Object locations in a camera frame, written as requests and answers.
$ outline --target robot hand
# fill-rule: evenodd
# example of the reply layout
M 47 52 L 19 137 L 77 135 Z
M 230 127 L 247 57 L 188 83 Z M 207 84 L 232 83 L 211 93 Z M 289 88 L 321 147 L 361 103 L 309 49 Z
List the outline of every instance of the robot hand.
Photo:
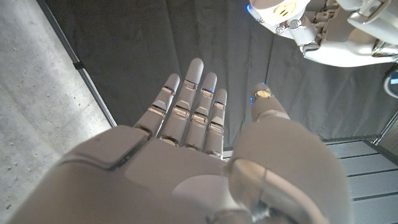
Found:
M 196 107 L 192 103 L 201 79 L 203 62 L 193 59 L 185 77 L 182 90 L 171 112 L 160 139 L 173 145 L 187 147 L 223 158 L 224 113 L 226 91 L 218 90 L 212 104 L 217 76 L 209 73 L 200 89 Z M 152 106 L 134 126 L 149 137 L 156 137 L 177 90 L 179 77 L 172 74 Z M 188 121 L 185 140 L 182 141 Z
M 63 156 L 9 223 L 352 223 L 339 161 L 265 83 L 252 93 L 253 122 L 221 160 L 226 92 L 211 103 L 209 73 L 193 107 L 202 70 L 194 59 L 159 138 L 176 74 L 134 127 L 112 128 Z
M 398 1 L 250 0 L 248 11 L 277 35 L 294 39 L 309 60 L 337 67 L 398 62 Z

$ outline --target metal grating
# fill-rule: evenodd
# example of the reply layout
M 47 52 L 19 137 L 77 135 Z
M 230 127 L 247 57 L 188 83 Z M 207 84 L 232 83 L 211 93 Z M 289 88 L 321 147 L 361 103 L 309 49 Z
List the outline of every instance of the metal grating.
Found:
M 395 164 L 380 154 L 340 159 L 340 162 L 348 177 L 398 168 Z
M 362 141 L 329 145 L 328 148 L 336 155 L 337 158 L 363 156 L 377 153 L 374 149 Z
M 348 178 L 353 199 L 398 192 L 398 170 Z
M 398 195 L 353 202 L 355 224 L 398 223 Z

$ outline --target blue light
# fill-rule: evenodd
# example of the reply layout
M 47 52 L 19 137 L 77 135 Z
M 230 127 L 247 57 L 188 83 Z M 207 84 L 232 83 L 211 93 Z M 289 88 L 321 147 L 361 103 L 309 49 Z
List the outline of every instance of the blue light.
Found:
M 391 84 L 398 84 L 398 72 L 391 74 Z

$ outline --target robot finger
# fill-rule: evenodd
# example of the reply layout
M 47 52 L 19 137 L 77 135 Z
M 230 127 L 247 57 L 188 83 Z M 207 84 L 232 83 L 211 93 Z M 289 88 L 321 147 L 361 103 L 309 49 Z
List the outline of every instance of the robot finger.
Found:
M 147 133 L 149 138 L 156 137 L 162 126 L 167 111 L 170 108 L 175 92 L 177 91 L 180 77 L 177 74 L 171 74 L 165 85 L 157 95 L 155 101 L 134 125 L 141 131 Z
M 194 150 L 201 151 L 203 140 L 205 139 L 211 100 L 213 99 L 216 83 L 216 74 L 207 74 L 200 90 L 198 104 L 196 105 L 196 108 L 191 117 L 187 136 L 185 138 L 185 144 L 183 145 L 184 147 L 189 147 Z
M 203 152 L 223 159 L 224 115 L 226 106 L 226 91 L 216 92 L 215 102 L 211 110 Z
M 252 101 L 251 116 L 253 121 L 258 121 L 267 116 L 290 119 L 283 106 L 265 83 L 258 83 L 254 87 L 250 100 Z
M 199 58 L 193 59 L 189 66 L 181 92 L 178 95 L 177 102 L 160 136 L 160 139 L 169 144 L 179 146 L 181 143 L 202 71 L 202 60 Z

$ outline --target dark gray backdrop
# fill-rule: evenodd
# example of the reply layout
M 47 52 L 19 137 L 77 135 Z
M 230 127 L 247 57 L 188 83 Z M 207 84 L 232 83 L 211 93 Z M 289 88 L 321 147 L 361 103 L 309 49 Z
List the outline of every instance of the dark gray backdrop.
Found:
M 46 2 L 118 124 L 132 126 L 167 77 L 183 80 L 195 57 L 228 92 L 225 147 L 250 121 L 258 82 L 323 139 L 380 134 L 398 108 L 381 85 L 391 64 L 337 68 L 306 60 L 293 40 L 259 25 L 247 1 Z

